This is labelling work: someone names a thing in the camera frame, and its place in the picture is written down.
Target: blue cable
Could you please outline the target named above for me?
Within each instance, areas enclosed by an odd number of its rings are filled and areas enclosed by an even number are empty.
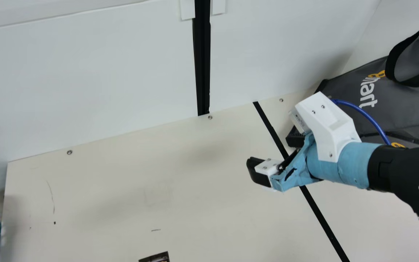
[[[356,111],[359,111],[360,114],[362,114],[364,117],[366,117],[366,119],[368,119],[371,122],[371,124],[373,124],[373,126],[376,127],[376,129],[378,130],[378,133],[381,135],[384,142],[388,145],[391,145],[391,141],[389,141],[389,139],[387,138],[387,136],[384,133],[384,131],[382,130],[382,128],[379,126],[379,124],[368,113],[366,113],[366,111],[364,111],[363,109],[359,108],[358,106],[356,106],[356,105],[354,105],[350,102],[344,101],[344,100],[331,99],[331,101],[336,105],[342,104],[344,106],[351,107],[351,108],[355,109]]]

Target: white bracket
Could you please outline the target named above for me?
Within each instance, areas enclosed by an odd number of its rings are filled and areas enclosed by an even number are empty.
[[[220,15],[226,13],[226,0],[211,0],[211,14]]]
[[[298,103],[289,115],[300,132],[313,132],[321,161],[338,162],[345,145],[361,142],[352,118],[321,92]]]
[[[255,172],[266,175],[268,177],[269,183],[271,184],[271,176],[278,174],[280,171],[278,170],[279,164],[282,161],[275,160],[275,159],[266,159],[265,161],[261,162],[257,166],[255,166]]]
[[[182,20],[195,18],[195,0],[180,0],[180,7]]]

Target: white panel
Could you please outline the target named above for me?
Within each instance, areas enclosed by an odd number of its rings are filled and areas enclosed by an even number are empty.
[[[339,260],[299,189],[251,181],[281,157],[252,104],[72,150],[9,163],[2,261]]]
[[[419,30],[419,0],[382,0],[344,72],[377,58]]]
[[[211,111],[340,72],[379,0],[228,0],[211,22]]]
[[[0,26],[146,0],[0,0]]]
[[[180,0],[180,6],[182,20],[195,18],[195,0]]]
[[[5,163],[196,116],[192,22],[178,0],[0,28]]]
[[[297,94],[279,98],[292,97],[297,98]],[[293,126],[287,115],[292,105],[280,103],[279,98],[261,101],[260,105],[281,141],[285,141]],[[307,187],[350,261],[419,261],[417,215],[394,194],[329,181]]]
[[[226,13],[226,0],[211,0],[211,14],[220,15]]]

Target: black tape line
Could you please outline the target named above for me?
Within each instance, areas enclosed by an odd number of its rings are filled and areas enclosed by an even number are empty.
[[[284,159],[289,157],[289,154],[286,151],[286,148],[284,148],[284,145],[281,142],[281,139],[279,139],[278,134],[274,130],[274,127],[271,126],[271,123],[269,122],[268,118],[266,117],[266,114],[264,114],[263,109],[260,106],[260,103],[253,102],[253,105],[256,108],[256,111],[258,111],[258,114],[261,117],[261,120],[263,121],[264,125],[269,131],[269,134],[271,134],[272,139],[274,140],[274,143],[276,143],[276,146],[278,147],[279,151],[281,152],[281,155]],[[342,249],[339,241],[336,239],[336,236],[332,232],[332,229],[329,227],[329,224],[327,223],[326,219],[324,218],[323,214],[321,213],[321,210],[319,210],[318,205],[316,204],[315,200],[311,196],[310,192],[306,188],[306,186],[300,186],[300,190],[303,193],[303,196],[305,197],[306,201],[310,205],[311,210],[316,216],[316,219],[318,219],[319,224],[323,228],[324,232],[326,233],[329,241],[331,241],[332,246],[337,252],[337,255],[341,259],[342,262],[350,262],[348,259],[346,253],[344,252],[344,249]]]

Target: black robot arm segment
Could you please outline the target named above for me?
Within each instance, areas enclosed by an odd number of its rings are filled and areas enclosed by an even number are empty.
[[[378,147],[368,162],[370,188],[392,192],[419,217],[419,148]]]

